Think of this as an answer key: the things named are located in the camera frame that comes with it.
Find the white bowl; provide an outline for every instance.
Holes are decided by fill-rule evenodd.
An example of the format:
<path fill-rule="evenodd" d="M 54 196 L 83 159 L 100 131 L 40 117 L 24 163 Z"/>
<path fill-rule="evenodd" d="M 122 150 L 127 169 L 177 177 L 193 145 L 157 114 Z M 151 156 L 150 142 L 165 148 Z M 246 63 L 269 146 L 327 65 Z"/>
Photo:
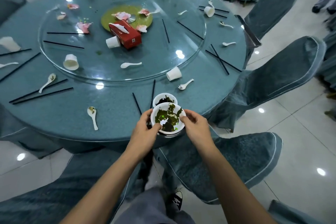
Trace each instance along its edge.
<path fill-rule="evenodd" d="M 156 107 L 154 107 L 152 114 L 150 115 L 150 122 L 152 124 L 152 126 L 155 125 L 155 117 L 158 113 L 159 110 L 168 110 L 169 106 L 172 105 L 173 103 L 161 103 L 158 104 Z M 173 104 L 175 105 L 174 108 L 174 113 L 177 113 L 178 110 L 181 108 L 179 105 Z M 181 115 L 186 116 L 186 113 L 184 112 L 184 110 L 182 109 Z M 182 129 L 184 128 L 184 123 L 182 121 L 179 120 L 179 122 L 174 126 L 174 128 L 177 128 L 177 130 L 173 131 L 173 132 L 166 132 L 163 130 L 159 130 L 160 133 L 165 134 L 165 135 L 176 135 L 178 133 L 180 133 L 182 131 Z"/>
<path fill-rule="evenodd" d="M 158 94 L 154 99 L 153 99 L 153 107 L 156 107 L 158 102 L 160 101 L 160 99 L 163 99 L 163 98 L 166 98 L 169 97 L 171 100 L 174 101 L 173 104 L 177 105 L 177 99 L 172 95 L 172 94 L 169 94 L 169 93 L 161 93 L 161 94 Z"/>

